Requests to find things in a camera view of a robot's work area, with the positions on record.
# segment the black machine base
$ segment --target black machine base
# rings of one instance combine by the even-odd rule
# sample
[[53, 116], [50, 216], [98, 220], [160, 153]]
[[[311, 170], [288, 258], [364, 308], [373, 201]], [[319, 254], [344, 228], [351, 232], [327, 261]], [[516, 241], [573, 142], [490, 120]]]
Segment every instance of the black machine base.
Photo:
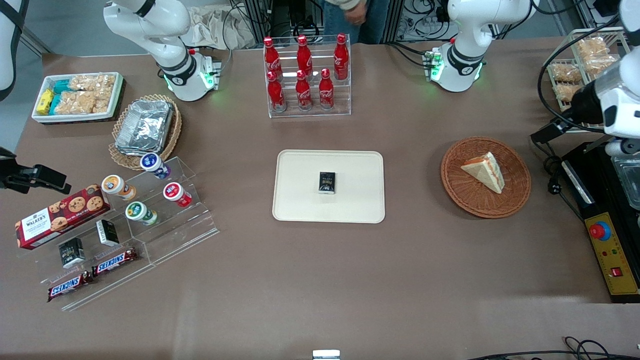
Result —
[[640, 226], [604, 146], [584, 143], [563, 157], [564, 176], [579, 205], [612, 302], [640, 302]]

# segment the white tray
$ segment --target white tray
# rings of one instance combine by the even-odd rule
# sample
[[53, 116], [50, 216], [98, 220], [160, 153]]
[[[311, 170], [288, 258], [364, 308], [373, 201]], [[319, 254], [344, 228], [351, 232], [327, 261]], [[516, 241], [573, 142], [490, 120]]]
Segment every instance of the white tray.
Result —
[[[71, 80], [72, 77], [76, 75], [92, 75], [98, 76], [100, 74], [109, 74], [114, 75], [116, 77], [115, 83], [113, 84], [113, 91], [111, 92], [111, 98], [109, 99], [109, 106], [107, 107], [107, 112], [105, 113], [92, 113], [92, 114], [76, 114], [76, 115], [39, 115], [36, 112], [36, 107], [38, 106], [38, 102], [42, 94], [44, 94], [47, 88], [53, 88], [53, 84], [58, 80]], [[118, 103], [118, 98], [120, 97], [120, 91], [122, 89], [122, 75], [119, 72], [90, 72], [84, 74], [66, 74], [66, 75], [50, 75], [44, 78], [42, 81], [42, 86], [40, 87], [40, 91], [38, 92], [38, 97], [36, 97], [36, 102], [33, 105], [33, 111], [31, 112], [31, 117], [33, 120], [43, 123], [62, 123], [62, 122], [82, 122], [82, 121], [95, 121], [101, 119], [108, 119], [113, 116], [113, 113], [116, 110], [116, 105]]]
[[[320, 172], [335, 172], [335, 194], [318, 193]], [[385, 218], [382, 155], [375, 151], [283, 150], [273, 217], [280, 221], [377, 224]]]

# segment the person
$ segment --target person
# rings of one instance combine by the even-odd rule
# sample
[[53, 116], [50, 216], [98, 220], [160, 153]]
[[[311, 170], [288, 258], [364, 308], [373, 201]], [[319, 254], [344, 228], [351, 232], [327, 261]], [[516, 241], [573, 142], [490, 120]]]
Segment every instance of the person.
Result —
[[380, 44], [390, 0], [324, 0], [324, 33], [349, 34], [352, 43]]

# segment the hand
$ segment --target hand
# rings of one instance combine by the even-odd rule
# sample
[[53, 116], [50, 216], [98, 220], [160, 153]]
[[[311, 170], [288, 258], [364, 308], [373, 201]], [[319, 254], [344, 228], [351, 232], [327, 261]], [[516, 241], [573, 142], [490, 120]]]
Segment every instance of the hand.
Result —
[[352, 9], [344, 12], [344, 18], [354, 25], [362, 25], [367, 20], [367, 5], [360, 1]]

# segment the table surface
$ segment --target table surface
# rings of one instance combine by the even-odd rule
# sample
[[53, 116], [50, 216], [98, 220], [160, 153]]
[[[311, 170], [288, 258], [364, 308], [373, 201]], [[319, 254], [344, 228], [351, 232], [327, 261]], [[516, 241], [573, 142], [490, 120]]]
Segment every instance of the table surface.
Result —
[[[344, 359], [464, 359], [562, 349], [561, 336], [572, 335], [638, 355], [640, 308], [609, 304], [584, 227], [547, 193], [541, 155], [528, 142], [550, 118], [535, 84], [560, 41], [495, 41], [482, 76], [461, 94], [427, 83], [389, 47], [354, 45], [353, 114], [284, 123], [267, 115], [261, 51], [234, 52], [221, 90], [178, 102], [184, 120], [174, 152], [196, 172], [220, 234], [65, 313], [45, 303], [36, 266], [16, 258], [13, 240], [15, 221], [60, 194], [1, 192], [0, 354], [304, 359], [338, 348]], [[47, 75], [122, 73], [125, 104], [170, 95], [150, 56], [54, 55], [44, 63]], [[30, 120], [19, 163], [59, 170], [74, 188], [111, 173], [131, 177], [109, 157], [112, 127]], [[445, 193], [440, 160], [467, 136], [502, 140], [529, 167], [531, 198], [512, 217], [473, 217]], [[582, 139], [566, 135], [556, 144], [567, 151]], [[384, 221], [276, 221], [283, 149], [380, 152]]]

